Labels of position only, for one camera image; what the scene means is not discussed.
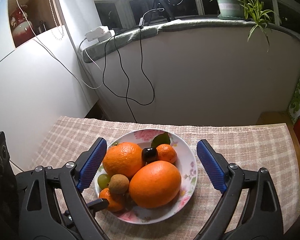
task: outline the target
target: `large orange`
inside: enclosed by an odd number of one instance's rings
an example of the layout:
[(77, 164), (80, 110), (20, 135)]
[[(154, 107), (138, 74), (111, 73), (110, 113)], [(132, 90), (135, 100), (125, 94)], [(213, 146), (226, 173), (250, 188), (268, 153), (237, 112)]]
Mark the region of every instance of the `large orange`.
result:
[(122, 142), (107, 150), (102, 163), (108, 175), (122, 174), (131, 179), (146, 163), (142, 160), (138, 144)]
[(110, 193), (109, 188), (103, 189), (99, 194), (99, 198), (105, 198), (108, 200), (109, 205), (107, 210), (111, 212), (117, 212), (124, 208), (124, 196)]
[(129, 194), (138, 206), (155, 208), (174, 199), (180, 185), (179, 170), (171, 163), (156, 161), (143, 167), (133, 176)]

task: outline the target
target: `tablecloth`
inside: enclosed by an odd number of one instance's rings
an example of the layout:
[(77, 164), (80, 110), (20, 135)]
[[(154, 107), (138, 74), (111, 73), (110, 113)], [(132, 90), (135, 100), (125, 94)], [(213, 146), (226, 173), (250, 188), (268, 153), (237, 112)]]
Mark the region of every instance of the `tablecloth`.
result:
[[(81, 152), (90, 148), (98, 137), (108, 145), (116, 138), (133, 130), (158, 128), (171, 131), (190, 146), (196, 155), (196, 144), (207, 139), (216, 152), (241, 168), (257, 171), (266, 167), (271, 174), (279, 197), (284, 231), (298, 216), (299, 171), (292, 140), (285, 124), (244, 127), (195, 127), (108, 122), (96, 119), (60, 117), (39, 147), (30, 169), (37, 165), (59, 168), (75, 161)], [(96, 214), (96, 220), (112, 240), (126, 239), (193, 239), (207, 221), (221, 194), (215, 190), (198, 157), (198, 182), (186, 206), (171, 218), (152, 225), (132, 225), (118, 220), (108, 211)], [(59, 190), (62, 210), (66, 208)], [(236, 227), (247, 190), (243, 190), (228, 231)], [(95, 200), (94, 183), (84, 190), (86, 202)]]

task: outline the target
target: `metal screw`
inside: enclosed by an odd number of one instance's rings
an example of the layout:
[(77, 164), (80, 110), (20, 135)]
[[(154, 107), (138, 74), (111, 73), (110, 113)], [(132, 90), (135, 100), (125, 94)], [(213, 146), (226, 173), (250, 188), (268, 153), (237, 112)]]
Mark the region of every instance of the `metal screw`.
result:
[(74, 162), (68, 162), (67, 164), (66, 164), (66, 167), (67, 168), (73, 168), (73, 166), (74, 166)]
[(229, 166), (233, 170), (236, 170), (238, 168), (238, 165), (236, 163), (230, 163)]
[(35, 170), (36, 172), (39, 172), (39, 171), (42, 171), (42, 169), (43, 169), (42, 166), (38, 166), (38, 167), (36, 167), (34, 170)]
[(261, 168), (260, 170), (262, 173), (268, 173), (268, 170), (266, 168)]

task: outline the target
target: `white bowl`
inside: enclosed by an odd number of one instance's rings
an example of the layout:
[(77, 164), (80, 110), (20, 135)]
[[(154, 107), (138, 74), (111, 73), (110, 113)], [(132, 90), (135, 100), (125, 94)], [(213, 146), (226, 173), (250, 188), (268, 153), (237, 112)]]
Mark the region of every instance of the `white bowl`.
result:
[[(112, 144), (108, 146), (108, 149), (117, 143), (133, 142), (138, 144), (142, 149), (151, 146), (151, 142), (154, 137), (164, 132), (168, 132), (160, 129), (142, 129), (127, 133)], [(180, 211), (191, 198), (195, 186), (197, 184), (198, 168), (194, 154), (187, 143), (181, 139), (178, 135), (168, 132), (172, 147), (177, 152), (176, 167), (181, 174), (181, 187), (179, 195), (170, 203), (165, 206), (155, 209), (141, 208), (137, 205), (125, 208), (121, 212), (113, 213), (117, 218), (122, 221), (131, 224), (153, 224), (163, 221), (178, 211)], [(100, 187), (97, 182), (97, 178), (100, 174), (106, 173), (101, 165), (94, 178), (94, 185), (97, 195), (99, 196)]]

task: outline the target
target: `mandarin orange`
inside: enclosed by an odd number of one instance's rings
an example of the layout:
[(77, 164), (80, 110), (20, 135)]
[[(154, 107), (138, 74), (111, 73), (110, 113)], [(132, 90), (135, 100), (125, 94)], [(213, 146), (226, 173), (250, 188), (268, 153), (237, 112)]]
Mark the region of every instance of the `mandarin orange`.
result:
[(122, 142), (107, 150), (103, 167), (109, 176), (122, 174), (131, 179), (146, 163), (142, 160), (142, 149), (138, 144)]
[(103, 189), (99, 194), (99, 198), (108, 200), (109, 205), (107, 210), (111, 212), (117, 212), (124, 208), (124, 196), (110, 193), (109, 188)]
[(157, 147), (159, 161), (174, 163), (177, 160), (177, 153), (169, 144), (161, 144)]

